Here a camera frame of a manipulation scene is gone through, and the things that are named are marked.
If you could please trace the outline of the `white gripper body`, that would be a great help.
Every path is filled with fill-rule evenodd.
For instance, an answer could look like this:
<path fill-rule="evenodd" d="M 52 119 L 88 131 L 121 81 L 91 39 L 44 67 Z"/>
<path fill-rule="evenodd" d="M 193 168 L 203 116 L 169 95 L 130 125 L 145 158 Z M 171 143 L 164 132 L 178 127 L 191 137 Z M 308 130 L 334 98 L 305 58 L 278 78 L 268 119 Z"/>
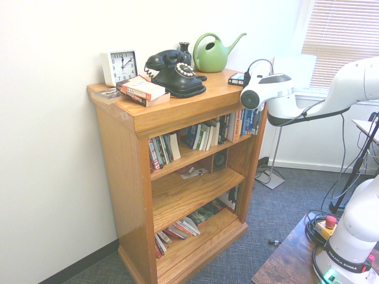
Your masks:
<path fill-rule="evenodd" d="M 251 76 L 253 78 L 263 78 L 268 76 L 268 63 L 257 62 L 254 64 Z"/>

